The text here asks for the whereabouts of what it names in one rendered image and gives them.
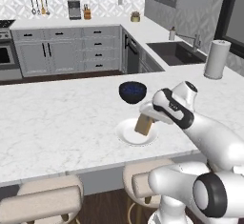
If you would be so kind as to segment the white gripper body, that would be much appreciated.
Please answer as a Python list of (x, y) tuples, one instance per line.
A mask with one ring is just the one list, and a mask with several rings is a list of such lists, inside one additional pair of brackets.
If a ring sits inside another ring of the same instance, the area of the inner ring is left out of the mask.
[(153, 108), (153, 103), (151, 101), (142, 104), (139, 108), (139, 111), (144, 115), (150, 117), (153, 121), (165, 122), (166, 120), (165, 116), (163, 116), (161, 113), (157, 112)]

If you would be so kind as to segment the white round plate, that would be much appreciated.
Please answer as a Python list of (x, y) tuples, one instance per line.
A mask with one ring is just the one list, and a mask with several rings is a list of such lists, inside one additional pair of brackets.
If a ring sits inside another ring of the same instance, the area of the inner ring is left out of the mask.
[(147, 135), (143, 135), (134, 130), (136, 123), (136, 118), (121, 121), (115, 129), (118, 139), (133, 146), (148, 145), (157, 139), (158, 129), (155, 125), (151, 126)]

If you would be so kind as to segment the brown toast slice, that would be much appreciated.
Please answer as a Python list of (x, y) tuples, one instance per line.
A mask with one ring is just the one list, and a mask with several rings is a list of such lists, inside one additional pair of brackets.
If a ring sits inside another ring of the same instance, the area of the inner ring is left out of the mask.
[(152, 123), (153, 120), (149, 116), (141, 113), (138, 117), (134, 130), (142, 135), (147, 136), (152, 126)]

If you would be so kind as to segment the dark blue bowl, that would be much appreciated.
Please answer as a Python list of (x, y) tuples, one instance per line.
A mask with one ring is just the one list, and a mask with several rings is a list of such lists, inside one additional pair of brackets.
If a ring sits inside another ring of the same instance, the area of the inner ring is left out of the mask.
[(124, 82), (119, 86), (120, 97), (128, 104), (137, 104), (144, 99), (147, 87), (136, 81)]

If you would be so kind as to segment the grey sink cupboard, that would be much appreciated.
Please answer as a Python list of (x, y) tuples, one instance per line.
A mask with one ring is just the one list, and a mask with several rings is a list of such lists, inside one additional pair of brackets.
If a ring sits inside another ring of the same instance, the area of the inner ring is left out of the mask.
[(144, 50), (142, 49), (139, 56), (139, 72), (159, 72), (164, 69)]

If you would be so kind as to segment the black dishwasher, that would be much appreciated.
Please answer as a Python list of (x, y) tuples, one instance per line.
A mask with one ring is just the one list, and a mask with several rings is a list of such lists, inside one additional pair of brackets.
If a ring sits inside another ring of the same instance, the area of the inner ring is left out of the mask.
[(126, 74), (139, 72), (139, 49), (135, 40), (126, 32), (123, 34), (123, 71)]

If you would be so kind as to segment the dark sink basin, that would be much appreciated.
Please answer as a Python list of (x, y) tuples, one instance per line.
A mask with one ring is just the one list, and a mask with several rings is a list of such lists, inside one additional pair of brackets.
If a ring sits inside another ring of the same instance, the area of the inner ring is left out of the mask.
[(169, 66), (204, 64), (207, 56), (180, 42), (148, 43), (148, 46)]

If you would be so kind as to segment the beige upholstered stool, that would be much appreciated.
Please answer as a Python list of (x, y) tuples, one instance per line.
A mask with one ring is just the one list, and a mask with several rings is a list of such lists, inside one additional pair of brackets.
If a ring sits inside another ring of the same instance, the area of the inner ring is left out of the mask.
[(177, 216), (173, 215), (172, 199), (156, 195), (149, 186), (149, 172), (155, 168), (171, 165), (170, 159), (159, 159), (127, 165), (123, 170), (124, 189), (133, 201), (128, 207), (128, 221), (131, 222), (131, 211), (134, 205), (137, 205), (135, 224), (141, 224), (142, 208), (158, 209), (158, 217), (162, 224), (176, 224)]
[(27, 182), (0, 202), (0, 224), (80, 224), (83, 199), (76, 175)]

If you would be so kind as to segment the silver tap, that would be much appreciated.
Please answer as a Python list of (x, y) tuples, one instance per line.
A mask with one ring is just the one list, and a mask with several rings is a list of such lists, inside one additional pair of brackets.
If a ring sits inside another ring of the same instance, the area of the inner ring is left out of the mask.
[(192, 36), (187, 36), (187, 35), (183, 35), (183, 34), (176, 34), (177, 36), (180, 37), (185, 37), (185, 38), (190, 38), (193, 40), (193, 52), (197, 52), (197, 50), (200, 48), (201, 45), (201, 41), (200, 41), (200, 34), (197, 33), (194, 37)]

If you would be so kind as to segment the white paper towel roll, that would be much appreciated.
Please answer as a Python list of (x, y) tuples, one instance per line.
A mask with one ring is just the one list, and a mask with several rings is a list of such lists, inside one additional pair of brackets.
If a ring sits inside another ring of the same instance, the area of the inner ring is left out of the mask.
[(213, 80), (222, 78), (230, 47), (229, 41), (212, 41), (204, 69), (205, 77)]

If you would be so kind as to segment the grey cupboard run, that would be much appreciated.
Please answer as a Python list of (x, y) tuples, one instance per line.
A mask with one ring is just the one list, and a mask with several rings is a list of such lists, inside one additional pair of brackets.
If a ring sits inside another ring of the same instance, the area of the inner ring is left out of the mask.
[(25, 77), (119, 69), (118, 26), (11, 32)]

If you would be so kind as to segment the wooden knife block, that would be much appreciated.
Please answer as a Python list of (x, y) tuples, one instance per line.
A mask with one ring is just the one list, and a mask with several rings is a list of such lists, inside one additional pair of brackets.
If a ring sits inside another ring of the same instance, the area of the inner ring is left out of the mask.
[(88, 7), (88, 4), (84, 4), (83, 12), (84, 12), (84, 19), (85, 20), (92, 19), (91, 9)]

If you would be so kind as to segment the silver coffee machine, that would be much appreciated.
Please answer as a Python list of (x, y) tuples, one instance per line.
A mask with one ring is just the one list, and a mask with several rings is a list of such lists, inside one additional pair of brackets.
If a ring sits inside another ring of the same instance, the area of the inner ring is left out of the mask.
[(70, 20), (81, 18), (80, 0), (68, 0), (68, 13)]

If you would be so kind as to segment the black framed window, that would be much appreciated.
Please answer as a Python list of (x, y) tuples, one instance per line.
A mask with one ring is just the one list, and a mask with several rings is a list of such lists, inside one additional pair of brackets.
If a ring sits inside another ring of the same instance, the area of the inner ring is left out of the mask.
[(244, 0), (223, 0), (214, 38), (231, 42), (230, 52), (244, 59)]

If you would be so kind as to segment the silver oven with hob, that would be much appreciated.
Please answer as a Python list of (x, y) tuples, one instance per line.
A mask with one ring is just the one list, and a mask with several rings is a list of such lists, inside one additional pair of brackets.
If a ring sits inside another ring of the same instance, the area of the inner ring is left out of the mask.
[(10, 26), (13, 20), (0, 19), (0, 81), (22, 78)]

